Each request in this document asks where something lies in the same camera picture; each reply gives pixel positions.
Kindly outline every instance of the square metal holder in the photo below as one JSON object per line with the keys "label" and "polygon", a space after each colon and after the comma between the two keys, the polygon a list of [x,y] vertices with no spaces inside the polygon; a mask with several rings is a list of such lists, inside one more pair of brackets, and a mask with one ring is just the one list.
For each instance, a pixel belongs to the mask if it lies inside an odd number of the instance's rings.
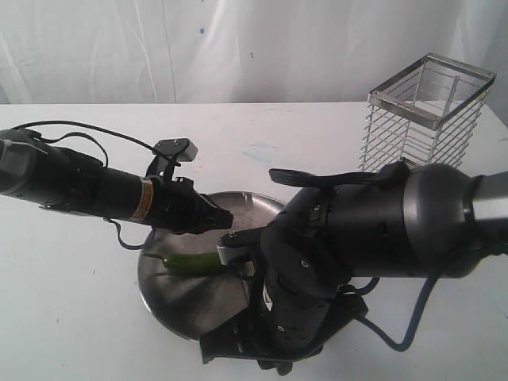
{"label": "square metal holder", "polygon": [[405,161],[459,167],[495,73],[427,54],[368,95],[360,171]]}

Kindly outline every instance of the metal wire rack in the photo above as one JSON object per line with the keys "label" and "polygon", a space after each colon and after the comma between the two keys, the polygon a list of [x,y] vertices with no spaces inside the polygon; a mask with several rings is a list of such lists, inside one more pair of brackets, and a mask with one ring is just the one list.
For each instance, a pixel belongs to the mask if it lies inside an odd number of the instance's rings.
{"label": "metal wire rack", "polygon": [[403,160],[458,167],[495,73],[428,54],[368,95],[361,171]]}

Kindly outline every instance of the white curtain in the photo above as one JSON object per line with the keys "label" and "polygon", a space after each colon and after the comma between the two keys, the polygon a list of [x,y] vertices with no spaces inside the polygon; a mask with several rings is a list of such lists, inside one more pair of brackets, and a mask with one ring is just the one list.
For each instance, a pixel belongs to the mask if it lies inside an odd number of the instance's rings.
{"label": "white curtain", "polygon": [[497,71],[501,110],[507,3],[0,0],[0,102],[356,101],[435,52]]}

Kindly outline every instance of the stainless steel bowl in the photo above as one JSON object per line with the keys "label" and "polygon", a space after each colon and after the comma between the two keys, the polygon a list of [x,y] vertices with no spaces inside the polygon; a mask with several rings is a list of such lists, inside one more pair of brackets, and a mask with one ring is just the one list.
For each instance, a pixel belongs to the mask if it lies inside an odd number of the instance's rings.
{"label": "stainless steel bowl", "polygon": [[[217,251],[217,240],[230,230],[265,226],[284,207],[279,201],[248,192],[223,192],[210,197],[233,216],[233,227],[201,235],[176,236],[158,229],[150,251],[203,254]],[[229,272],[190,277],[169,275],[161,260],[141,252],[137,278],[145,305],[172,332],[196,341],[247,306],[244,284]]]}

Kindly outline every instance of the table surface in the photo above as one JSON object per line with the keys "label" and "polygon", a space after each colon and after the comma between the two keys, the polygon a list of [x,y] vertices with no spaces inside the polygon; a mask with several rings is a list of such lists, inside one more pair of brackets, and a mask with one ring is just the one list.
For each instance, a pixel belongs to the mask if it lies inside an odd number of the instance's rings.
{"label": "table surface", "polygon": [[[19,105],[0,106],[0,128],[68,119],[126,133],[154,144],[189,137],[198,158],[177,172],[197,190],[253,191],[287,201],[295,189],[270,182],[270,167],[316,174],[353,171],[358,164],[366,104]],[[68,127],[40,127],[57,137]],[[129,142],[94,134],[110,166],[143,174],[151,154]],[[67,146],[101,153],[86,141]],[[485,107],[462,170],[505,171],[508,130]],[[0,378],[31,380],[279,379],[253,361],[201,365],[198,345],[163,328],[147,311],[137,285],[137,253],[117,244],[98,218],[44,212],[0,198]],[[125,224],[141,242],[148,228]],[[320,356],[294,366],[286,379],[477,380],[508,374],[508,260],[488,258],[464,279],[442,279],[416,341],[391,351],[353,322]],[[422,279],[382,279],[367,296],[369,317],[396,339],[405,332]]]}

